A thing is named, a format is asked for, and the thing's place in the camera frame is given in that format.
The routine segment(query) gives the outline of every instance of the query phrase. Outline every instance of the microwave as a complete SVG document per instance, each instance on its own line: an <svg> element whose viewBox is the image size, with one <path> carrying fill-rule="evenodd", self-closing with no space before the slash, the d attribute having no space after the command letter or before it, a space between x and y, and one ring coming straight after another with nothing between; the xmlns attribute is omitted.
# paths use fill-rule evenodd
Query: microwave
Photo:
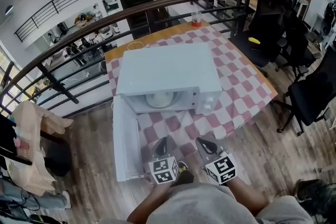
<svg viewBox="0 0 336 224"><path fill-rule="evenodd" d="M125 51L113 98L117 180L143 174L137 114L189 109L210 114L222 91L206 43Z"/></svg>

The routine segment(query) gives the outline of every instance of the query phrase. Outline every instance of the microwave door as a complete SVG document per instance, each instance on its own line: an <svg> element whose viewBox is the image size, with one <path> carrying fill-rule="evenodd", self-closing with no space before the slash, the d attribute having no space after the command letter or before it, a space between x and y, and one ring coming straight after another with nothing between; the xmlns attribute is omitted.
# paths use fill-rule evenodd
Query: microwave door
<svg viewBox="0 0 336 224"><path fill-rule="evenodd" d="M113 98L113 146L117 181L142 177L136 113L119 95Z"/></svg>

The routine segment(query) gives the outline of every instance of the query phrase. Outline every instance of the staircase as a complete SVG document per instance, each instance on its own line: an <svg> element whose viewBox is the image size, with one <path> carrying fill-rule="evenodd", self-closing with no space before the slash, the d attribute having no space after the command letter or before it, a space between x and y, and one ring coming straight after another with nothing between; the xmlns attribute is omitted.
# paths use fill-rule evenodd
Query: staircase
<svg viewBox="0 0 336 224"><path fill-rule="evenodd" d="M137 5L140 5L140 4L144 4L144 3L147 3L147 2L150 2L150 1L153 1L153 0L122 0L121 3L122 3L123 8L126 9L126 8L134 7L134 6L137 6ZM143 25L147 24L146 13L140 13L140 14L130 16L127 19L127 21L129 23L131 29L137 28L139 26L143 26ZM148 34L150 34L148 28L141 29L141 30L138 30L138 31L133 33L133 38L137 39L137 38L146 36Z"/></svg>

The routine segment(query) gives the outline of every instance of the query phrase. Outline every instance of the pink checkered tablecloth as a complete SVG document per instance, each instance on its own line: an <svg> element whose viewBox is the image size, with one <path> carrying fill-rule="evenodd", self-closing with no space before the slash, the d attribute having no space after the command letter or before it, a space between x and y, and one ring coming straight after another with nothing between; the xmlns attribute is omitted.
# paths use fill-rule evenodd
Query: pink checkered tablecloth
<svg viewBox="0 0 336 224"><path fill-rule="evenodd" d="M149 161L150 148L159 139L170 135L176 143L176 149L183 156L188 156L197 150L197 137L213 132L217 139L225 138L252 119L276 96L276 92L268 87L265 78L256 72L248 59L211 26L148 45L158 47L202 42L208 43L212 51L223 88L215 111L207 115L196 115L194 110L139 114L144 163ZM113 95L116 94L121 62L122 58L107 62Z"/></svg>

